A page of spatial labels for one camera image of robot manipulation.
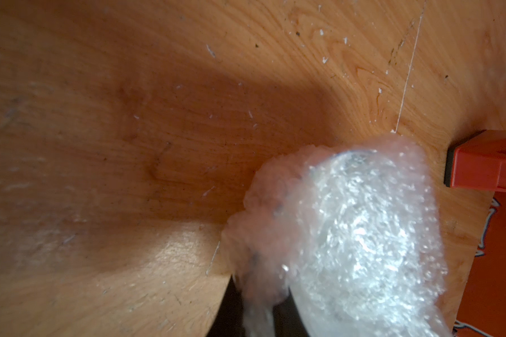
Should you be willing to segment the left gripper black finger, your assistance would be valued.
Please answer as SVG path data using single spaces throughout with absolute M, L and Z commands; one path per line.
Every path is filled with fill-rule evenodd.
M 206 337 L 245 337 L 243 313 L 243 298 L 231 277 Z

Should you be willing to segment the clear bubble wrap sheet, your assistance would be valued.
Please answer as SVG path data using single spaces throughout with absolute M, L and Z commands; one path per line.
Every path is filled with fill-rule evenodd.
M 447 272 L 424 150 L 389 134 L 308 145 L 254 174 L 222 255 L 240 336 L 450 336 Z

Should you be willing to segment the red tape dispenser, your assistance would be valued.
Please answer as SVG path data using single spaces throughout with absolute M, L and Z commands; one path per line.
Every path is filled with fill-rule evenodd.
M 447 152 L 444 185 L 506 192 L 506 131 L 483 130 L 453 143 Z

